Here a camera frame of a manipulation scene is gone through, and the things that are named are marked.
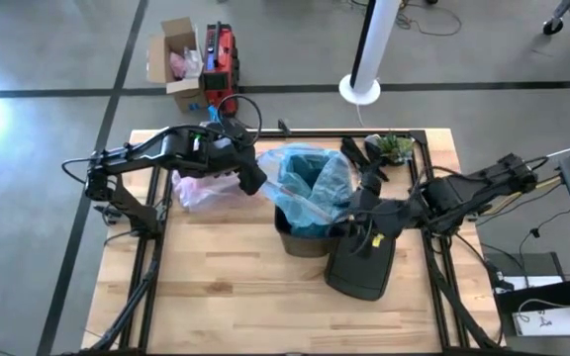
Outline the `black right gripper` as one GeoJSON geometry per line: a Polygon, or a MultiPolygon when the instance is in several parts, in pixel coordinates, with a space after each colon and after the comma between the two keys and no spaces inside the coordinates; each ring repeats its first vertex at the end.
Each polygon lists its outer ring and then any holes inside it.
{"type": "Polygon", "coordinates": [[[375,239],[397,239],[404,228],[417,224],[420,207],[417,202],[422,176],[413,184],[405,200],[381,197],[382,181],[376,173],[366,172],[348,200],[349,239],[354,244],[349,256],[367,256],[371,249],[377,249],[380,242],[375,239]]]}

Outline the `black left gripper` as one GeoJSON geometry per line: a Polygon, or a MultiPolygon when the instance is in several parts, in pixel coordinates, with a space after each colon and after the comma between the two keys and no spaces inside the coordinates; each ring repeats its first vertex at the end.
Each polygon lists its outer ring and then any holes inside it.
{"type": "Polygon", "coordinates": [[[249,196],[257,193],[267,177],[256,162],[254,135],[236,121],[202,123],[196,134],[201,136],[198,157],[205,161],[205,167],[194,173],[194,178],[236,173],[242,191],[249,196]]]}

